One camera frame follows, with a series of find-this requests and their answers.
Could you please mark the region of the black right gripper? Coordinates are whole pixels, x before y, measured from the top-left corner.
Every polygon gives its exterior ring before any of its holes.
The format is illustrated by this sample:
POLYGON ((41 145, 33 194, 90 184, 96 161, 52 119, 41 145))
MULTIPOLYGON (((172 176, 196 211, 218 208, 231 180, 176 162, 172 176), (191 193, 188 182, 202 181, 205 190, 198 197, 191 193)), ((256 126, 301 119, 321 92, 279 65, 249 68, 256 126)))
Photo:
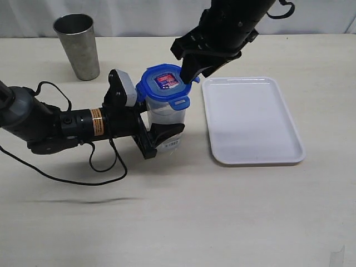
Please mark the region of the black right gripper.
POLYGON ((174 40, 170 50, 177 60, 182 58, 180 77, 191 83, 202 74, 208 78, 235 58, 258 35, 258 8, 209 8, 203 11, 198 26, 174 40))

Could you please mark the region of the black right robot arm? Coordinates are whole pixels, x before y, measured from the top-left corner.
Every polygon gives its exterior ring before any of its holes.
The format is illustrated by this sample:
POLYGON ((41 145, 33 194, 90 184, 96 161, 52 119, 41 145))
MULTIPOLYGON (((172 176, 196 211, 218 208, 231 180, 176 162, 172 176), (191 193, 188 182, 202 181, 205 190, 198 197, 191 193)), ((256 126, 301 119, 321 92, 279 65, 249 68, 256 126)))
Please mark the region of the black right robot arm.
POLYGON ((185 84, 199 74, 209 77, 241 57, 242 48, 258 35, 256 25, 274 1, 212 1, 199 24, 174 40, 171 52, 183 60, 180 77, 185 84))

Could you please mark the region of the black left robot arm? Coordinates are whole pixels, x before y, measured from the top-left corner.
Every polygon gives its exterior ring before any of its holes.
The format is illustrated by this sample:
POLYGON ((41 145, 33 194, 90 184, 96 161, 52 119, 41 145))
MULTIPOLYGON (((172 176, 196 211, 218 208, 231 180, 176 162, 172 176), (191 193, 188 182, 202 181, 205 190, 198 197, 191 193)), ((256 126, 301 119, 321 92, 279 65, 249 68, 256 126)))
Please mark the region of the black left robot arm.
POLYGON ((1 84, 1 128, 19 137, 38 155, 50 155, 95 141, 131 136, 145 159, 156 156, 157 147, 183 132, 183 123, 152 124, 147 129, 141 114, 145 102, 124 71, 112 69, 102 106, 62 111, 39 101, 40 89, 1 84))

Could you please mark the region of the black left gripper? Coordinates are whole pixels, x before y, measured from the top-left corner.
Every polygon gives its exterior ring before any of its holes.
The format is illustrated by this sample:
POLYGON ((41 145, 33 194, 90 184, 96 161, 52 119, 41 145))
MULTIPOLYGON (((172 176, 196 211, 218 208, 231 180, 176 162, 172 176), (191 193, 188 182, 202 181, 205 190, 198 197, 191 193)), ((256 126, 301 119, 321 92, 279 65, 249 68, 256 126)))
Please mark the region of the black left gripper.
POLYGON ((159 146, 173 136, 183 132, 183 123, 157 124, 153 123, 149 134, 141 118, 147 109, 138 103, 126 107, 126 94, 116 69, 108 74, 109 88, 106 92, 102 108, 105 110, 106 121, 110 136, 114 139, 131 136, 145 159, 152 159, 157 154, 154 146, 159 146))

